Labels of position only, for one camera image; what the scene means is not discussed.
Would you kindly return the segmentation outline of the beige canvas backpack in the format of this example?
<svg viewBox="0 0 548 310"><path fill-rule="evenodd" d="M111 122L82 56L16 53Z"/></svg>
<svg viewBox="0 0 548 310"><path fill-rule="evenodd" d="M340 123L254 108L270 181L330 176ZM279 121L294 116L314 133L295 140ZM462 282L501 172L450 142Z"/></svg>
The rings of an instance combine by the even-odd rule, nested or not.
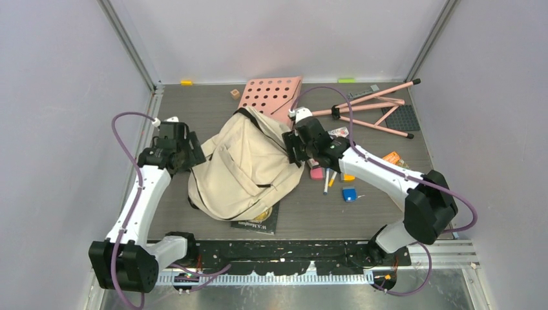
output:
<svg viewBox="0 0 548 310"><path fill-rule="evenodd" d="M289 127L251 107L239 108L201 145L205 162L191 169L191 207L220 221L253 220L300 183L304 165L288 158Z"/></svg>

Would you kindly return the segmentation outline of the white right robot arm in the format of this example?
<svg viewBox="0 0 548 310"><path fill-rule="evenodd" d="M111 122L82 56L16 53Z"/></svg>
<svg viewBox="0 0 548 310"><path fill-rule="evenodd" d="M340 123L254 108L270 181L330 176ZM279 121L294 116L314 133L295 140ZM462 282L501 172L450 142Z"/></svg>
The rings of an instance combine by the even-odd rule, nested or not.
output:
<svg viewBox="0 0 548 310"><path fill-rule="evenodd" d="M365 151L350 137L331 137L319 120L307 117L282 135L291 162L313 159L321 167L355 176L383 191L402 208L403 218L368 242L369 257L387 264L395 252L415 242L432 245L457 215L445 177L404 169Z"/></svg>

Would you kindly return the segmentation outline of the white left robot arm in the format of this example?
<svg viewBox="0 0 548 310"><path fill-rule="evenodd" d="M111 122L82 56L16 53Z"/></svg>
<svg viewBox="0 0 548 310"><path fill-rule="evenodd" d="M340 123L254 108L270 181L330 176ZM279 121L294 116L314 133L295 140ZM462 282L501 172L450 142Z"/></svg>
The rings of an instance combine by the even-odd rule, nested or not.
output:
<svg viewBox="0 0 548 310"><path fill-rule="evenodd" d="M134 159L138 173L115 225L104 241L94 241L89 258L103 289L149 293L160 271L173 263L193 266L198 259L195 236L169 232L148 245L149 229L161 197L175 174L205 161L195 132L178 118L154 120L159 133Z"/></svg>

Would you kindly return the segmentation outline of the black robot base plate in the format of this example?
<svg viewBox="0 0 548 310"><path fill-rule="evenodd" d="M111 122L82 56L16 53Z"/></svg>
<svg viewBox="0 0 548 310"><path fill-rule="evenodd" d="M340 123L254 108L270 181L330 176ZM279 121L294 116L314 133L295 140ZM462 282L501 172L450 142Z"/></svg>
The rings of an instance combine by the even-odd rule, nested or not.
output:
<svg viewBox="0 0 548 310"><path fill-rule="evenodd" d="M374 267L408 267L406 247L374 258L366 240L199 240L176 265L206 272L230 266L230 275L302 275L314 267L321 276L359 274Z"/></svg>

